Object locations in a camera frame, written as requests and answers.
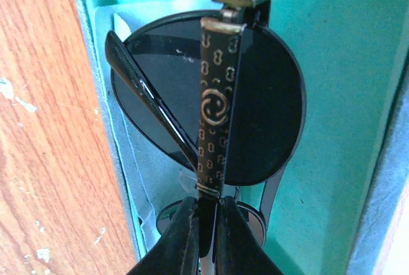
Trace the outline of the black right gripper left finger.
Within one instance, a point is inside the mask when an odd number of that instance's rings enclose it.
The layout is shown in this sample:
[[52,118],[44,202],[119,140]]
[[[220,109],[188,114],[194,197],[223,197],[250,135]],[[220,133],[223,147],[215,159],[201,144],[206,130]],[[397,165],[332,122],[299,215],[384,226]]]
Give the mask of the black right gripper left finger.
[[129,274],[197,274],[199,219],[197,200],[186,197],[158,242]]

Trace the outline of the black round sunglasses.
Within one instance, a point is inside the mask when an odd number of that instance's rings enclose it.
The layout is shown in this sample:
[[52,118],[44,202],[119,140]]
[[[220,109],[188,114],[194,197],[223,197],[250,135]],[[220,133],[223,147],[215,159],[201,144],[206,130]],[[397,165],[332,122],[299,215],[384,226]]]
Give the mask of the black round sunglasses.
[[[158,19],[121,40],[105,39],[111,79],[121,79],[178,145],[196,173],[201,256],[209,255],[225,185],[263,184],[251,230],[265,240],[278,185],[301,137],[305,86],[297,61],[268,24],[272,0],[212,0],[220,10]],[[196,114],[187,132],[148,72],[192,77]]]

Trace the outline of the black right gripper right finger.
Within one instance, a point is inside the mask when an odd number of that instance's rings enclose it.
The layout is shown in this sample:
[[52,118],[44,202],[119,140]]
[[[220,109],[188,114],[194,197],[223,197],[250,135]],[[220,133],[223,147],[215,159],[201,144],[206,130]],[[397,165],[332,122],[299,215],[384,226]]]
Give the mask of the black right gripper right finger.
[[215,268],[217,274],[282,273],[262,250],[230,196],[223,198],[217,214]]

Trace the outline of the light blue cleaning cloth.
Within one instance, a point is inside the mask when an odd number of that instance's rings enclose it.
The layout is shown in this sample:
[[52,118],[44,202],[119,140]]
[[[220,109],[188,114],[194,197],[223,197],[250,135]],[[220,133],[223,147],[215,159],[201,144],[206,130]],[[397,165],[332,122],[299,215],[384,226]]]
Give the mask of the light blue cleaning cloth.
[[98,7],[93,23],[93,73],[125,213],[134,225],[154,232],[161,210],[186,196],[197,196],[196,178],[150,143],[125,116],[114,95],[104,49],[108,31],[130,36],[150,21],[119,6]]

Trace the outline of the grey green glasses case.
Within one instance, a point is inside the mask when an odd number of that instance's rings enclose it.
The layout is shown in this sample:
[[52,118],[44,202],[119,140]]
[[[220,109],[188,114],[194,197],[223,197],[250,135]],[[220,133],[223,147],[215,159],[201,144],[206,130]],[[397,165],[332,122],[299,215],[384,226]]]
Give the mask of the grey green glasses case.
[[[213,8],[210,0],[76,1],[94,83],[98,7],[119,6],[150,22]],[[408,0],[272,3],[270,25],[301,67],[307,103],[265,252],[286,274],[373,274],[408,178]],[[165,136],[154,118],[136,128],[146,139]],[[170,139],[157,148],[176,150]],[[141,259],[158,230],[125,218]]]

